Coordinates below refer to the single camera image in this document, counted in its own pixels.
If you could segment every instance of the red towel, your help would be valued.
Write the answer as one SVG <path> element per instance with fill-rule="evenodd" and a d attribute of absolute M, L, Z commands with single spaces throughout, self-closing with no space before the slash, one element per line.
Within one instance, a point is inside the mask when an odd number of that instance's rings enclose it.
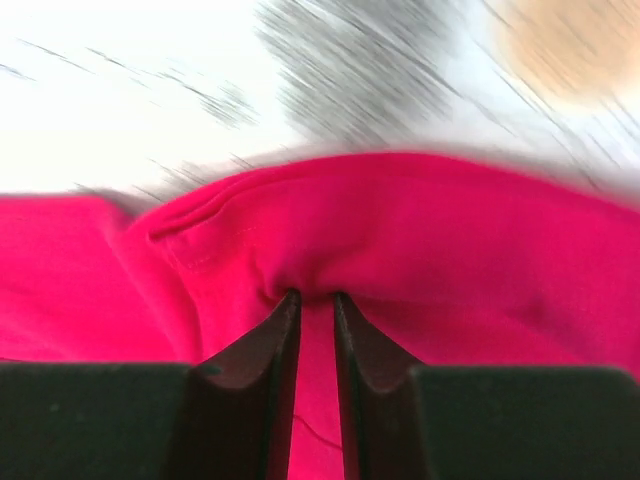
<path fill-rule="evenodd" d="M 640 377 L 640 215 L 419 153 L 221 180 L 133 221 L 95 197 L 0 200 L 0 357 L 200 362 L 302 292 L 290 478 L 342 477 L 330 294 L 431 364 Z"/>

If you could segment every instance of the pink fabric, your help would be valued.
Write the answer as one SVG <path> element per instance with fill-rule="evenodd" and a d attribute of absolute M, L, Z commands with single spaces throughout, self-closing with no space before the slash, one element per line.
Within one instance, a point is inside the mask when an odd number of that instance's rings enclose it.
<path fill-rule="evenodd" d="M 332 308 L 350 293 L 432 364 L 640 377 L 640 215 L 441 156 L 237 175 L 133 221 L 95 197 L 0 200 L 0 357 L 199 362 L 290 287 L 303 333 L 290 478 L 342 478 Z"/>

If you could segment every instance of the beige round object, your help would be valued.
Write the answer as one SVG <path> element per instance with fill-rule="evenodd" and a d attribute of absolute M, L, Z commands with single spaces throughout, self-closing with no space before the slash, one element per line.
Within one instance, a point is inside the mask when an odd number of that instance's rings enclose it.
<path fill-rule="evenodd" d="M 510 70 L 543 97 L 600 100 L 640 72 L 640 0 L 512 0 L 499 45 Z"/>

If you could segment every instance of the marble surface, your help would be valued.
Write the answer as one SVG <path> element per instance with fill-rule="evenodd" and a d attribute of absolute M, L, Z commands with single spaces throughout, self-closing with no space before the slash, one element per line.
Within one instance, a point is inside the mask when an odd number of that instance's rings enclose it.
<path fill-rule="evenodd" d="M 20 2 L 0 16 L 0 191 L 110 190 L 144 209 L 242 169 L 388 147 L 634 189 L 637 95 L 534 90 L 504 53 L 510 1 Z"/>

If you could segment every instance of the blurry background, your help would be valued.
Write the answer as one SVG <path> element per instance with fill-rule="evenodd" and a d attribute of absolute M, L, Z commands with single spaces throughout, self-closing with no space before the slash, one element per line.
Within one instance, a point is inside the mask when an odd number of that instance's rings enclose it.
<path fill-rule="evenodd" d="M 12 3 L 2 192 L 109 189 L 145 209 L 389 147 L 640 185 L 638 0 Z"/>

